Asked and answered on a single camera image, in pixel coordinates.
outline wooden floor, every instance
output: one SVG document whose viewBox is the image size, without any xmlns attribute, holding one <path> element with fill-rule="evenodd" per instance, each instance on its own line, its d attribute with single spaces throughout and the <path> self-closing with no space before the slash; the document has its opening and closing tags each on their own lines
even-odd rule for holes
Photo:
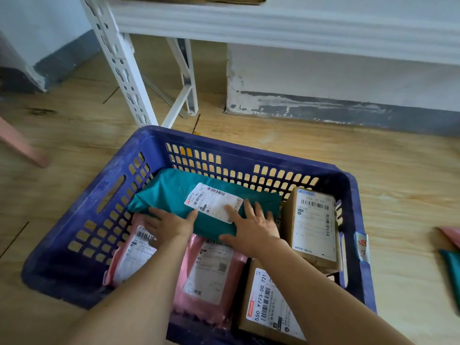
<svg viewBox="0 0 460 345">
<path fill-rule="evenodd" d="M 179 69 L 164 39 L 133 37 L 141 70 L 175 96 Z M 460 319 L 435 229 L 460 224 L 460 141 L 226 115 L 222 44 L 193 42 L 200 114 L 174 128 L 337 165 L 360 187 L 379 314 L 417 344 L 458 344 Z M 149 91 L 159 121 L 168 106 Z M 135 131 L 99 54 L 46 94 L 3 94 L 0 116 L 43 149 L 39 169 L 0 144 L 0 339 L 52 344 L 83 310 L 21 282 L 28 254 Z"/>
</svg>

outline blue plastic crate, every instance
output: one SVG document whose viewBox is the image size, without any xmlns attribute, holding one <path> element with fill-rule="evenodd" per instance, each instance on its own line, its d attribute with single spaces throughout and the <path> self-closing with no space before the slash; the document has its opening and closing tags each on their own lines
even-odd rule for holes
<svg viewBox="0 0 460 345">
<path fill-rule="evenodd" d="M 370 266 L 358 259 L 355 232 L 364 233 L 355 178 L 334 165 L 230 144 L 162 127 L 137 130 L 29 255 L 22 270 L 31 289 L 89 309 L 111 292 L 101 286 L 114 251 L 131 230 L 126 207 L 142 186 L 165 167 L 202 173 L 257 191 L 294 185 L 336 198 L 345 239 L 348 284 L 335 281 L 376 312 Z M 193 318 L 172 315 L 168 339 L 187 344 L 260 343 L 245 332 L 213 329 Z"/>
</svg>

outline pink chair leg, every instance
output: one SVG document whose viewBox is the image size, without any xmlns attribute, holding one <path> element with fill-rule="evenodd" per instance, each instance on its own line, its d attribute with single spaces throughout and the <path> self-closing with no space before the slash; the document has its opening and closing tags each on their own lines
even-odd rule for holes
<svg viewBox="0 0 460 345">
<path fill-rule="evenodd" d="M 0 117 L 0 140 L 19 151 L 39 167 L 45 168 L 49 165 L 48 157 L 42 155 L 32 148 L 27 140 L 7 121 Z"/>
</svg>

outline forearm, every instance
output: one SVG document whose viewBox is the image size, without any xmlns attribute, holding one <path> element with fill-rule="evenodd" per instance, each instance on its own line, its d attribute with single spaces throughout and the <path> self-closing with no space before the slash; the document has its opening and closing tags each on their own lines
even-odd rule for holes
<svg viewBox="0 0 460 345">
<path fill-rule="evenodd" d="M 63 344 L 162 344 L 187 238 L 165 242 L 152 258 L 79 321 Z"/>
<path fill-rule="evenodd" d="M 270 240 L 258 258 L 312 345 L 412 344 L 285 241 Z"/>
</svg>

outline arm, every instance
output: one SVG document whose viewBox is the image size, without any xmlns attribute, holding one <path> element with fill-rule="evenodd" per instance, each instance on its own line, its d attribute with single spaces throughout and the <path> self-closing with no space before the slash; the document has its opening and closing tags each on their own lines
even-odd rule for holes
<svg viewBox="0 0 460 345">
<path fill-rule="evenodd" d="M 187 219 L 151 208 L 146 229 L 159 248 L 128 281 L 74 326 L 61 344 L 164 344 L 180 266 L 198 211 Z"/>
<path fill-rule="evenodd" d="M 219 239 L 262 263 L 312 345 L 413 344 L 296 254 L 279 238 L 270 212 L 265 219 L 259 203 L 254 210 L 248 200 L 244 205 L 247 219 L 226 207 L 237 233 Z"/>
</svg>

